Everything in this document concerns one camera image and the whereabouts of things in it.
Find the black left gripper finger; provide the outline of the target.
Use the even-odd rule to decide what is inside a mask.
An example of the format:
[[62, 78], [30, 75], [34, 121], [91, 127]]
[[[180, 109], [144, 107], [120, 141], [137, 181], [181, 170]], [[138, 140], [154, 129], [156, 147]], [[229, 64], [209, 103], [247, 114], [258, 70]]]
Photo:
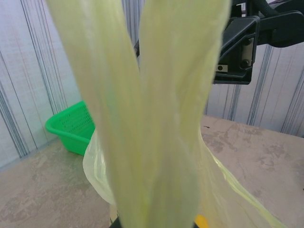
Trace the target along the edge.
[[112, 221], [109, 228], [122, 228], [121, 222], [119, 220], [119, 217], [117, 217], [114, 221]]

